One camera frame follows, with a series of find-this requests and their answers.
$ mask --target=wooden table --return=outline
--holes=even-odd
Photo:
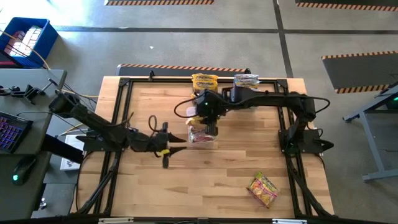
[[[104,77],[96,113],[111,121],[120,77]],[[288,79],[290,91],[306,93],[301,78]],[[260,89],[273,91],[269,85]],[[192,84],[135,83],[129,113],[131,126],[150,134],[148,118],[157,116],[158,126],[169,122],[169,131],[187,139],[185,119],[174,115],[174,106],[188,99]],[[125,95],[121,100],[121,111]],[[183,114],[187,103],[178,111]],[[274,107],[232,111],[222,117],[217,142],[188,144],[173,155],[170,168],[151,153],[123,152],[111,215],[113,217],[218,217],[293,218],[292,199],[285,158],[279,149],[279,120]],[[104,153],[95,152],[85,161],[79,184],[80,207],[93,193],[100,179]],[[328,183],[321,160],[304,154],[307,184],[324,208],[333,213]],[[279,188],[270,209],[249,195],[246,187],[261,171]],[[102,209],[108,196],[105,189]],[[300,208],[304,211],[301,191]]]

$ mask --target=concrete floor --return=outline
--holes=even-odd
[[[184,27],[276,29],[272,0],[216,0],[212,6],[104,6],[102,1],[13,1],[0,12],[0,23],[14,16],[44,17],[55,26]],[[285,29],[398,29],[397,12],[297,8],[279,0]],[[114,75],[120,63],[249,67],[262,77],[286,77],[278,34],[206,34],[145,32],[59,32],[48,63],[68,71],[75,91],[96,95],[102,77]],[[376,171],[359,122],[341,117],[369,102],[377,93],[337,95],[320,57],[323,55],[397,50],[397,35],[286,35],[294,77],[304,78],[309,95],[326,97],[331,106],[315,126],[335,143],[325,153],[326,174],[335,213],[345,218],[398,223],[398,177],[369,184],[361,175]],[[67,124],[54,118],[49,133]],[[59,158],[52,164],[58,166]],[[75,173],[50,171],[46,190],[52,208],[35,217],[66,214]]]

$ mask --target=gray metal stand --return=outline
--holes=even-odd
[[[398,97],[398,85],[383,95],[376,97],[372,102],[363,106],[349,116],[343,117],[347,123],[360,118],[366,137],[376,162],[378,172],[363,175],[364,181],[398,176],[398,169],[386,170],[380,155],[380,148],[397,147],[394,133],[398,133],[398,112],[392,110],[376,110],[387,102]]]

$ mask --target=computer keyboard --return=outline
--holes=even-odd
[[[33,121],[0,112],[0,150],[13,153],[28,133]]]

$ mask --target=hazard stripe tape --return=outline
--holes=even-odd
[[[396,6],[370,6],[370,5],[352,5],[352,4],[328,4],[328,3],[310,3],[299,2],[296,3],[298,7],[317,7],[324,9],[356,9],[356,10],[373,10],[373,11],[390,11],[398,12]]]
[[[224,71],[224,72],[244,72],[246,70],[245,68],[214,68],[214,67],[173,66],[173,65],[142,65],[142,64],[129,64],[129,63],[120,64],[119,67],[166,68],[166,69]]]
[[[214,0],[106,0],[106,6],[166,6],[213,4]]]
[[[386,88],[389,88],[390,85],[372,85],[372,86],[357,86],[357,87],[349,87],[349,88],[339,88],[336,89],[336,93],[363,93],[368,91],[382,91]]]
[[[360,56],[372,56],[372,55],[386,55],[386,54],[398,54],[398,50],[388,50],[383,52],[370,52],[370,53],[356,53],[356,54],[343,54],[343,55],[327,55],[322,56],[322,60],[330,58],[343,58],[343,57],[360,57]]]

